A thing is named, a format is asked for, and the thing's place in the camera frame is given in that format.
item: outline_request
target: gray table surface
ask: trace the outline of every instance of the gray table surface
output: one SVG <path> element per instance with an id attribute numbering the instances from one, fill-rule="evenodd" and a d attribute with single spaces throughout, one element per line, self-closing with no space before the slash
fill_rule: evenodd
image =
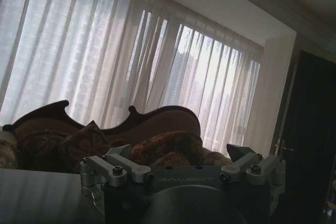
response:
<path id="1" fill-rule="evenodd" d="M 0 223 L 104 223 L 80 175 L 0 168 Z"/>

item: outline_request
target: ceiling molding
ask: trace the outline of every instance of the ceiling molding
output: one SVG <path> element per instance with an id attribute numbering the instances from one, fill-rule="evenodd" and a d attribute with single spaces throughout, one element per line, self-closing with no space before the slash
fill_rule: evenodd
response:
<path id="1" fill-rule="evenodd" d="M 336 52 L 336 31 L 298 0 L 249 0 L 329 52 Z"/>

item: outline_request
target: dark door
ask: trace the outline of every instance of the dark door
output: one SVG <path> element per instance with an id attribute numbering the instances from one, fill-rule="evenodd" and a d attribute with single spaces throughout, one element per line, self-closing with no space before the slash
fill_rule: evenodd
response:
<path id="1" fill-rule="evenodd" d="M 285 223 L 319 223 L 336 151 L 336 65 L 301 52 L 282 132 Z"/>

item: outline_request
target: screw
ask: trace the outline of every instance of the screw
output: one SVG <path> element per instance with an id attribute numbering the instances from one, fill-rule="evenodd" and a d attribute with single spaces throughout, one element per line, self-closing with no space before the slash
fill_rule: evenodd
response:
<path id="1" fill-rule="evenodd" d="M 261 173 L 261 167 L 259 165 L 251 165 L 251 172 L 253 174 L 260 174 Z"/>
<path id="2" fill-rule="evenodd" d="M 154 180 L 154 174 L 152 174 L 152 173 L 148 173 L 148 174 L 146 175 L 146 179 L 145 179 L 145 181 L 146 181 L 147 183 L 152 183 L 153 180 Z"/>
<path id="3" fill-rule="evenodd" d="M 114 168 L 113 168 L 113 174 L 114 175 L 121 175 L 122 174 L 122 166 L 120 165 L 116 165 Z"/>
<path id="4" fill-rule="evenodd" d="M 226 175 L 224 173 L 221 173 L 219 175 L 219 180 L 220 180 L 220 182 L 223 182 L 223 183 L 227 183 L 228 182 L 228 178 L 226 177 Z"/>

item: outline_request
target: sheer white curtain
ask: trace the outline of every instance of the sheer white curtain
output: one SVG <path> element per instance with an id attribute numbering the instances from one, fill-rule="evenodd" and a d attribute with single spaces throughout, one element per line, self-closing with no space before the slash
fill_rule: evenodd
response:
<path id="1" fill-rule="evenodd" d="M 67 99 L 112 127 L 177 104 L 205 147 L 241 144 L 262 48 L 171 0 L 0 0 L 0 125 Z"/>

